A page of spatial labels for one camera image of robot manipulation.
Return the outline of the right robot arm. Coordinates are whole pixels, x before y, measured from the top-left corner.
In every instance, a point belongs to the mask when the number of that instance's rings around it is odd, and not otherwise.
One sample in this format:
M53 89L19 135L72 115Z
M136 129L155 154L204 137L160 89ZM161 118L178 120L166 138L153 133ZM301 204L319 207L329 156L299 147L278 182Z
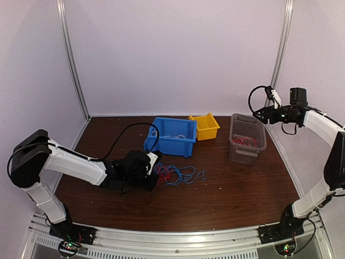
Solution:
M258 110L250 109L253 116L263 124L293 124L314 134L318 151L307 148L306 158L314 162L314 155L321 155L323 161L318 173L320 180L303 197L288 205L282 213L276 232L281 238L288 238L297 228L302 227L309 215L323 208L333 197L344 195L344 126L331 119L324 112L311 107L307 91L294 87L289 91L289 104L283 105L278 92L271 86L257 86L264 90L270 106Z

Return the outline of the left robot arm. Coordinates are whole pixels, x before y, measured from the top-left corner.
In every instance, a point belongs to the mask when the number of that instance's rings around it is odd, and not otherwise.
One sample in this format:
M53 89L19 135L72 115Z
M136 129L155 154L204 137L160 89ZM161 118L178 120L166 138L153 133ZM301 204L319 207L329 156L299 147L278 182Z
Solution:
M161 157L159 151L133 150L112 162L91 158L58 144L46 130L39 129L13 149L6 170L11 182L24 190L50 222L56 224L57 232L71 240L78 233L77 226L69 221L67 208L41 179L43 170L121 193L133 187L152 191L158 179L154 167Z

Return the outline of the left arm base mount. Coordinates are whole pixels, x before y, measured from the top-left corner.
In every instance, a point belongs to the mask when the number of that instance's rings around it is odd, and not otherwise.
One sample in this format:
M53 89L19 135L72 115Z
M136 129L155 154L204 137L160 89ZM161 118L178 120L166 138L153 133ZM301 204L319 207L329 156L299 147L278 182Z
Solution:
M92 245L96 229L73 223L69 210L66 206L64 208L66 219L61 223L52 223L49 234L67 242Z

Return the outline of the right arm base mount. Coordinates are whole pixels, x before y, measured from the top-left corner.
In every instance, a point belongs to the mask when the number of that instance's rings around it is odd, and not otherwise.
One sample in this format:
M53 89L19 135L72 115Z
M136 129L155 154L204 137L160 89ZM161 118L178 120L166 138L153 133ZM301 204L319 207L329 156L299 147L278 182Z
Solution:
M304 233L303 223L306 218L299 219L294 216L292 204L288 205L282 212L278 223L272 225L260 225L257 228L258 235L262 244L278 242L295 235Z

